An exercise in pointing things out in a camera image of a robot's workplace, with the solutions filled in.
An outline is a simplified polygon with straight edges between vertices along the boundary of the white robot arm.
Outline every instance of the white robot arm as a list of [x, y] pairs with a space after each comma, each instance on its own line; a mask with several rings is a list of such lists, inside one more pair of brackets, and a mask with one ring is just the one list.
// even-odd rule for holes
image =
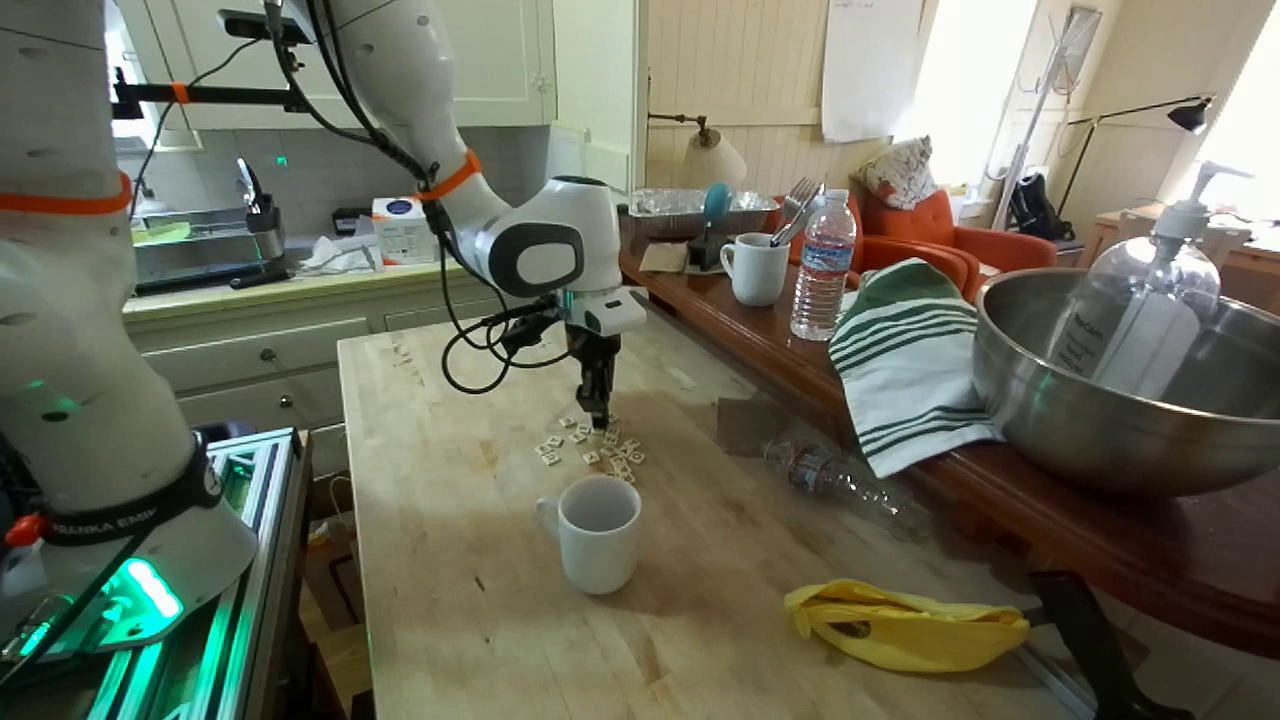
[[[407, 159], [446, 254], [510, 300], [566, 324], [579, 405], [606, 424], [611, 358], [639, 306], [618, 290], [611, 197], [561, 178], [507, 208], [453, 121], [453, 57], [423, 0], [306, 0], [294, 19], [330, 50], [338, 86]], [[130, 349], [128, 182], [110, 155], [105, 6], [0, 0], [0, 461], [42, 501], [42, 537], [4, 549], [0, 691], [32, 657], [59, 657], [105, 571], [144, 570], [134, 620], [97, 648], [144, 644], [223, 594], [254, 556], [220, 501], [172, 387]]]
[[616, 336], [645, 320], [618, 286], [611, 192], [586, 178], [554, 178], [529, 204], [507, 208], [489, 188], [454, 133], [453, 50], [426, 0], [294, 0], [286, 9], [266, 0], [264, 9], [276, 54], [284, 57], [284, 15], [301, 19], [375, 145], [414, 174], [446, 254], [510, 300], [554, 300], [582, 375], [574, 396], [603, 430]]

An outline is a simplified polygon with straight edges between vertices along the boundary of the wooden countertop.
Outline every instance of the wooden countertop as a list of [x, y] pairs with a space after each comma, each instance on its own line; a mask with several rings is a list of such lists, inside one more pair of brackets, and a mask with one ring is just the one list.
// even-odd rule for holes
[[[453, 329], [338, 342], [368, 661], [379, 717], [1054, 717], [1010, 657], [973, 676], [891, 676], [799, 639], [783, 594], [861, 575], [941, 600], [1023, 600], [930, 519], [891, 524], [795, 495], [714, 444], [714, 405], [765, 405], [672, 320], [624, 336], [611, 422], [639, 442], [645, 549], [611, 600], [574, 597], [536, 501], [586, 477], [536, 444], [574, 415], [574, 364], [510, 371], [492, 396], [438, 379]], [[458, 358], [489, 379], [492, 362]]]
[[[624, 256], [624, 272], [832, 437], [851, 437], [832, 362], [819, 344], [795, 349], [789, 336], [789, 300], [751, 312], [719, 278], [639, 278], [636, 256]], [[1030, 546], [1045, 565], [1078, 571], [1165, 626], [1280, 657], [1280, 571], [1269, 556], [1280, 549], [1280, 474], [1206, 495], [1116, 501], [1049, 477], [1008, 444], [977, 444], [912, 477]]]

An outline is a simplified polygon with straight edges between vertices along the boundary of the white mug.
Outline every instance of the white mug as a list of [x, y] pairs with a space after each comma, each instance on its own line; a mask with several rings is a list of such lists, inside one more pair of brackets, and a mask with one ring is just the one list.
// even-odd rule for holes
[[561, 546], [561, 571], [582, 597], [606, 597], [636, 571], [639, 493], [618, 477], [574, 479], [540, 515]]
[[769, 307], [789, 286], [789, 246], [775, 246], [772, 233], [739, 233], [719, 247], [719, 267], [729, 272], [731, 300]]

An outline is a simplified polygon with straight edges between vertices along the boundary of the striped towel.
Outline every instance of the striped towel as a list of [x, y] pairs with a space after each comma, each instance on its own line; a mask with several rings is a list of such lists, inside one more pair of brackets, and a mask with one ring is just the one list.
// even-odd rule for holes
[[879, 479], [1001, 437], [973, 387], [973, 329], [977, 307], [925, 259], [876, 272], [845, 306], [828, 354]]

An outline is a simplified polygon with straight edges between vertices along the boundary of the stainless steel bowl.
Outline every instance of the stainless steel bowl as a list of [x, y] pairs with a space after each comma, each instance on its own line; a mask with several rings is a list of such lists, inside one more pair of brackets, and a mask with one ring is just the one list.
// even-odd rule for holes
[[1192, 495], [1280, 463], [1280, 320], [1220, 300], [1158, 402], [1049, 364], [1084, 272], [1008, 272], [981, 296], [977, 391], [1040, 468], [1122, 495]]

